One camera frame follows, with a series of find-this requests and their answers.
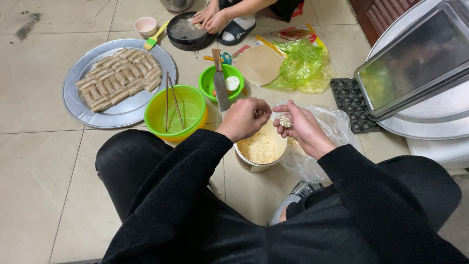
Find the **black sleeve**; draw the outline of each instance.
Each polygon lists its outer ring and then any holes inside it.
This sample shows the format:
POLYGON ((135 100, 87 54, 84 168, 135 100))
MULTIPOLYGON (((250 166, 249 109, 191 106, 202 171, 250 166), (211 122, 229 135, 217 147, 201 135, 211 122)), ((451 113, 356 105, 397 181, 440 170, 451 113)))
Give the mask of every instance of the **black sleeve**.
POLYGON ((187 221, 197 193, 232 146, 226 136, 198 129, 175 147, 138 190, 102 263, 157 264, 172 259, 168 249, 187 221))
POLYGON ((469 263, 411 206, 413 194, 350 144, 318 160, 383 263, 469 263))

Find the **kitchen knife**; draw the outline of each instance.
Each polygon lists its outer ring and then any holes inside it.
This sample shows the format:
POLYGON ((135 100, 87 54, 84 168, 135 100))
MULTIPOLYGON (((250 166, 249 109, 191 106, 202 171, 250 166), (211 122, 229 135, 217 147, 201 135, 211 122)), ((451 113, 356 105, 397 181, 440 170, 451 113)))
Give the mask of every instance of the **kitchen knife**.
POLYGON ((213 87, 217 95, 218 107, 220 111, 226 111, 230 108, 230 101, 228 100, 228 91, 225 84, 225 77, 223 76, 223 69, 221 67, 220 50, 217 48, 212 49, 213 61, 215 62, 215 75, 213 75, 213 87))

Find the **yellow pastry brush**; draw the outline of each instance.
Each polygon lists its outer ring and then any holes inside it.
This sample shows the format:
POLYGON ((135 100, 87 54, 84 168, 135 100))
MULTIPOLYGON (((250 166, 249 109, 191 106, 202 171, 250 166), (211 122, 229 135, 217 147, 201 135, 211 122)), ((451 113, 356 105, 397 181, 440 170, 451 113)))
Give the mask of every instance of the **yellow pastry brush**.
POLYGON ((169 20, 166 21, 166 23, 164 23, 159 28, 158 32, 153 37, 150 37, 149 39, 147 39, 147 41, 145 42, 145 45, 144 45, 144 49, 146 51, 150 51, 156 45, 158 36, 165 30, 165 28, 168 24, 169 24, 169 20))

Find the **black rubber mat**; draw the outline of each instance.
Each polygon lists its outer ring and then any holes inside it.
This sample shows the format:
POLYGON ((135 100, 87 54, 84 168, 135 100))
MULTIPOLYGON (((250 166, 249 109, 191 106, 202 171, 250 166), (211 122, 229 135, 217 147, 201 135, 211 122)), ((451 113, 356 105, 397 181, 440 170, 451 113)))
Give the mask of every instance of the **black rubber mat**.
POLYGON ((83 260, 83 261, 75 261, 75 262, 66 262, 66 263, 58 263, 58 264, 99 264, 102 259, 93 259, 93 260, 83 260))
POLYGON ((381 127, 368 117, 368 107, 355 79, 332 79, 331 88, 337 107, 350 118, 353 133, 381 130, 381 127))

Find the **person's hand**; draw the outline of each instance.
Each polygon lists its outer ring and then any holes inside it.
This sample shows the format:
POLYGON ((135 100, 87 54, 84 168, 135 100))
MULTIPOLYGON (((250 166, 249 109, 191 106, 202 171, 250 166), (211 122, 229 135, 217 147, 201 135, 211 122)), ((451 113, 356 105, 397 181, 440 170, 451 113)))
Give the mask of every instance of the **person's hand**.
POLYGON ((192 20, 192 24, 197 24, 201 23, 202 27, 200 27, 200 30, 204 29, 205 26, 207 25, 207 22, 220 11, 220 7, 218 3, 210 3, 210 5, 207 6, 206 9, 197 12, 194 15, 194 19, 192 20))
POLYGON ((319 127, 314 116, 308 110, 296 106, 292 100, 288 100, 286 105, 274 107, 273 111, 287 112, 285 116, 292 121, 291 127, 286 128, 280 125, 279 119, 275 119, 273 125, 277 132, 283 138, 294 138, 303 150, 316 160, 337 148, 319 127))
POLYGON ((227 26, 227 23, 228 17, 222 10, 212 16, 212 18, 207 22, 205 28, 210 34, 216 34, 222 31, 227 26))
POLYGON ((256 97, 239 99, 228 109, 216 132, 236 143, 258 132, 267 123, 271 113, 272 110, 264 100, 256 97))

